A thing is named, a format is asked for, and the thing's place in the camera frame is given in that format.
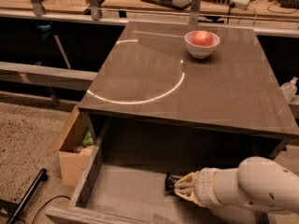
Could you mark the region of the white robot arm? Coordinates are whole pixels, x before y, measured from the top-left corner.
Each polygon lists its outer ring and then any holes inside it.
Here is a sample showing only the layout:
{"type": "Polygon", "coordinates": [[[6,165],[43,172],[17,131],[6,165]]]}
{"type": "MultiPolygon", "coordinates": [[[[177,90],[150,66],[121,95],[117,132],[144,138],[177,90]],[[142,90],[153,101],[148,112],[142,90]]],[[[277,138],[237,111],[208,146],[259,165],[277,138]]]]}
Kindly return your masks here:
{"type": "Polygon", "coordinates": [[[299,176],[275,161],[250,157],[232,169],[204,168],[175,183],[177,196],[215,209],[224,206],[299,214],[299,176]]]}

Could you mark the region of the white rounded gripper body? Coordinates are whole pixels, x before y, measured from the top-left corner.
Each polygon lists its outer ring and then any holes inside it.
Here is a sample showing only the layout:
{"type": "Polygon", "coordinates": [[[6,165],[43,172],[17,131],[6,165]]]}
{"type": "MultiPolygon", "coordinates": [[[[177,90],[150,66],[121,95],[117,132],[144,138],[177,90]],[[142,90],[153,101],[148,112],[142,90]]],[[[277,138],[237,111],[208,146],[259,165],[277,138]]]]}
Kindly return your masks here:
{"type": "Polygon", "coordinates": [[[196,173],[194,180],[194,195],[198,204],[205,208],[216,208],[220,202],[214,192],[214,176],[217,168],[204,168],[196,173]]]}

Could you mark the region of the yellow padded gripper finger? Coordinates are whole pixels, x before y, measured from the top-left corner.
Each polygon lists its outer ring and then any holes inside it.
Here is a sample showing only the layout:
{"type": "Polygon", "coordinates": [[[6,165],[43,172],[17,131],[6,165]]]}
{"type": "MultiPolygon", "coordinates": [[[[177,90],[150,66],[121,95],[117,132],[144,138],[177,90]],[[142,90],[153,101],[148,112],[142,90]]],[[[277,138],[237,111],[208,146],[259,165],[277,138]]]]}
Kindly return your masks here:
{"type": "Polygon", "coordinates": [[[175,194],[186,201],[199,204],[199,201],[194,194],[193,188],[186,188],[186,189],[175,188],[175,194]]]}
{"type": "Polygon", "coordinates": [[[179,179],[176,182],[175,188],[176,189],[193,188],[197,176],[198,176],[197,172],[188,173],[187,175],[183,176],[181,179],[179,179]]]}

